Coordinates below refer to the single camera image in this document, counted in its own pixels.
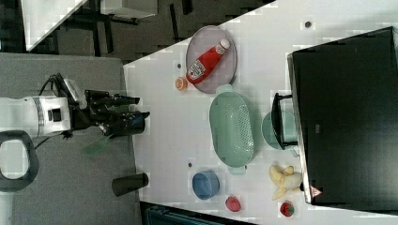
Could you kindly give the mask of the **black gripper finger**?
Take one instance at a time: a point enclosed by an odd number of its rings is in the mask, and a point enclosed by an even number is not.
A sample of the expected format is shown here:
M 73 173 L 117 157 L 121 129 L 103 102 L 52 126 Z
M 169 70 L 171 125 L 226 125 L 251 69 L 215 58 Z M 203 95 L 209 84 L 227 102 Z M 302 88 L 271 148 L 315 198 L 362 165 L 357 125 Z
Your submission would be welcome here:
M 127 112 L 110 123 L 109 132 L 115 136 L 141 134 L 150 112 Z
M 140 99 L 137 97 L 125 97 L 125 96 L 110 97 L 110 103 L 111 103 L 111 105 L 114 105 L 114 106 L 138 104 L 139 101 L 140 101 Z

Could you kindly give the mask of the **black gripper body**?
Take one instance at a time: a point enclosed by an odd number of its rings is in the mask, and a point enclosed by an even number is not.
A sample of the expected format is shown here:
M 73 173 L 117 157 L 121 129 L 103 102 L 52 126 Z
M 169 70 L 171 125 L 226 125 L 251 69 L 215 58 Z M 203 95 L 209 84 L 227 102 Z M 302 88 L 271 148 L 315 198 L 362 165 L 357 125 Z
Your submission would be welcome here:
M 104 136 L 114 133 L 112 125 L 116 121 L 116 106 L 119 95 L 111 95 L 106 91 L 85 90 L 84 106 L 74 104 L 71 108 L 71 129 L 83 130 L 98 127 Z

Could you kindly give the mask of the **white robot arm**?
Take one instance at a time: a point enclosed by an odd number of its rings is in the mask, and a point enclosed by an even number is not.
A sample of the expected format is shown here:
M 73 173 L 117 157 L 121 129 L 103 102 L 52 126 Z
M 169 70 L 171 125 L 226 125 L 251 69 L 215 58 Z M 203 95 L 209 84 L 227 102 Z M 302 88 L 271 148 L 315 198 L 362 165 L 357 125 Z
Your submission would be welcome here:
M 110 95 L 105 91 L 86 90 L 81 102 L 67 97 L 38 96 L 1 99 L 1 129 L 22 130 L 31 138 L 63 134 L 98 127 L 105 136 L 128 136 L 145 130 L 149 112 L 123 111 L 123 106 L 137 104 L 137 97 Z

